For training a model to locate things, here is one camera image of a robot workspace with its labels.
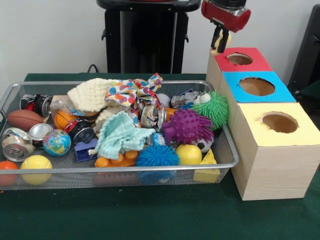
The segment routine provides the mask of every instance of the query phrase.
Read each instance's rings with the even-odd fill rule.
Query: metal tray
[[[47,95],[66,95],[67,92],[80,84],[80,81],[39,81],[39,82],[21,82],[8,87],[0,101],[0,133],[9,128],[7,115],[19,109],[20,98],[24,94],[35,95],[37,93]],[[163,81],[162,87],[157,93],[165,93],[169,97],[179,94],[188,89],[195,91],[212,91],[212,86],[205,81],[182,80],[182,81]],[[195,170],[200,169],[219,169],[220,174],[216,183],[220,183],[225,177],[229,168],[234,167],[239,156],[235,143],[231,137],[228,127],[222,128],[219,137],[215,137],[212,150],[218,164],[211,165],[179,165],[179,166],[152,166],[152,167],[105,167],[95,168],[94,160],[77,163],[75,160],[75,150],[72,145],[68,153],[62,157],[49,156],[43,149],[36,149],[34,155],[46,156],[52,163],[52,169],[17,169],[0,170],[0,180],[6,179],[6,175],[18,175],[14,184],[9,186],[0,186],[1,190],[29,190],[29,189],[68,189],[68,188],[94,188],[94,187],[112,187],[112,186],[139,186],[139,185],[186,185],[203,184],[205,182],[194,181]],[[0,161],[5,157],[0,146]],[[156,182],[152,180],[150,174],[150,183],[143,184],[138,175],[142,172],[157,174],[157,171],[176,171],[176,177],[167,182]],[[52,174],[49,181],[41,185],[29,185],[21,177],[21,174]]]

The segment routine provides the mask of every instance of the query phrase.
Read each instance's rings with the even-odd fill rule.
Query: blue square
[[[239,103],[295,103],[286,85],[281,81],[274,71],[244,71],[244,72],[223,72],[224,79],[235,100]],[[263,79],[274,86],[275,91],[271,94],[258,96],[247,93],[240,85],[240,81],[246,78]]]

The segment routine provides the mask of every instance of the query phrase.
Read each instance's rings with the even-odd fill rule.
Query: blue spiky ball
[[[151,145],[146,147],[140,152],[135,163],[137,167],[175,166],[179,164],[178,155],[166,145]],[[137,175],[143,185],[154,185],[161,184],[163,180],[174,178],[176,171],[138,171]]]
[[[175,166],[179,165],[178,155],[166,145],[147,146],[140,152],[135,165],[137,167]]]

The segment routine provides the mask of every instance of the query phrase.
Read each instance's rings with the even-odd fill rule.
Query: wire mesh basket
[[[24,94],[35,95],[66,95],[69,90],[81,82],[21,82],[11,85],[0,101],[1,124],[0,133],[11,127],[7,122],[7,115],[19,109],[20,98]],[[212,86],[205,81],[183,80],[163,81],[157,93],[164,93],[170,98],[186,90],[212,91]],[[0,161],[6,160],[1,148]],[[178,166],[152,166],[152,167],[101,167],[95,168],[95,160],[76,162],[74,145],[66,155],[53,157],[43,149],[38,148],[33,155],[47,157],[52,169],[16,169],[0,170],[0,190],[31,190],[31,189],[68,189],[68,188],[94,188],[112,186],[139,186],[139,185],[187,185],[220,183],[229,168],[234,167],[238,161],[238,152],[228,127],[222,128],[222,133],[215,137],[212,151],[217,164],[210,165],[178,165]],[[163,179],[165,173],[171,178]],[[24,176],[39,180],[49,178],[40,185],[30,185],[24,181]]]

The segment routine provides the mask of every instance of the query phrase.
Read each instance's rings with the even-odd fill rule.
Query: round hole
[[[246,93],[260,97],[273,94],[276,90],[271,82],[259,77],[246,77],[239,84]]]
[[[227,58],[229,62],[236,65],[249,65],[253,63],[253,59],[251,57],[238,52],[230,54]]]
[[[293,133],[299,127],[294,118],[283,112],[269,112],[263,116],[262,122],[270,129],[285,134]]]

